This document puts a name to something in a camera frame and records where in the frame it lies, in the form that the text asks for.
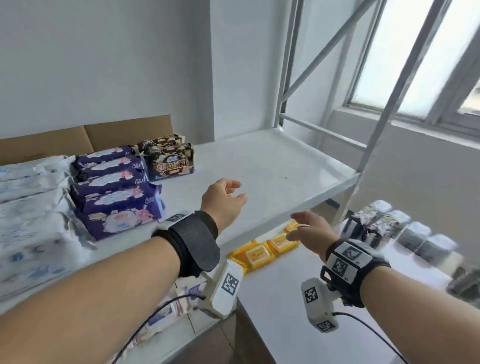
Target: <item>window frame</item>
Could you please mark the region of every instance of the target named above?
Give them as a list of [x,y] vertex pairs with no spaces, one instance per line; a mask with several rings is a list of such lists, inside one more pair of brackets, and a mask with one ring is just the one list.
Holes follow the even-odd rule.
[[[343,105],[349,109],[365,111],[377,115],[380,115],[383,109],[357,104],[352,100],[388,0],[379,1],[381,1],[381,3],[378,11],[372,18],[371,29],[365,38],[365,44],[359,56],[358,65]],[[474,137],[476,139],[480,138],[480,116],[460,114],[457,112],[480,79],[479,49],[480,26],[465,53],[450,74],[427,117],[423,119],[412,115],[398,113],[396,120],[414,123],[428,129],[440,129],[460,136]]]

